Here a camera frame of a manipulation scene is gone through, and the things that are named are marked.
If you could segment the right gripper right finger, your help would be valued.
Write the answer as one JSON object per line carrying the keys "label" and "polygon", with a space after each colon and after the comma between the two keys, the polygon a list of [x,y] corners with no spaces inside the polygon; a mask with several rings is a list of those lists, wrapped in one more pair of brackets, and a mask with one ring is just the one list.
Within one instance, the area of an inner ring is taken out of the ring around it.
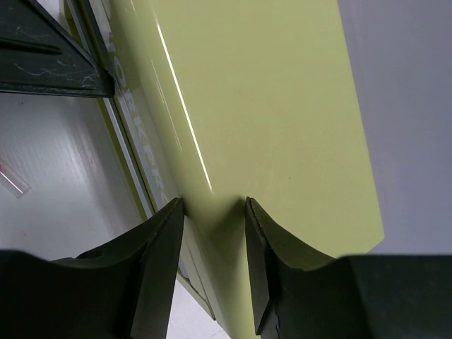
{"label": "right gripper right finger", "polygon": [[246,252],[261,338],[450,338],[449,255],[333,258],[246,200]]}

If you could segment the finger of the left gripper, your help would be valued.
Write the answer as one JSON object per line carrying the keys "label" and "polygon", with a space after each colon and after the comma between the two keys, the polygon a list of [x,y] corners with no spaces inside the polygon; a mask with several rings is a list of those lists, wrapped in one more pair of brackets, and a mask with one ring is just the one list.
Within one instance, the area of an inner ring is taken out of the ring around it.
{"label": "finger of the left gripper", "polygon": [[2,1],[1,92],[96,98],[115,86],[38,1]]}

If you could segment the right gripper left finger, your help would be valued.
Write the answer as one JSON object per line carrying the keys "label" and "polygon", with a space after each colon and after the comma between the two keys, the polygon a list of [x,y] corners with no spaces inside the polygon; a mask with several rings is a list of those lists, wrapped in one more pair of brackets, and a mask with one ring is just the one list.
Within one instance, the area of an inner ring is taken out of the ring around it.
{"label": "right gripper left finger", "polygon": [[1,252],[2,338],[164,338],[184,204],[75,258]]}

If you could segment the green metal drawer chest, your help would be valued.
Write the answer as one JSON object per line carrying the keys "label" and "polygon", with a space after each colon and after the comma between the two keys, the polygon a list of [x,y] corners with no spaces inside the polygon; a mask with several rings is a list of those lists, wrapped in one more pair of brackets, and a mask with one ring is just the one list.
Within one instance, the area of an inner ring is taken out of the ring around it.
{"label": "green metal drawer chest", "polygon": [[117,82],[115,107],[156,208],[186,208],[190,293],[255,336],[244,204],[338,257],[384,238],[337,1],[65,1]]}

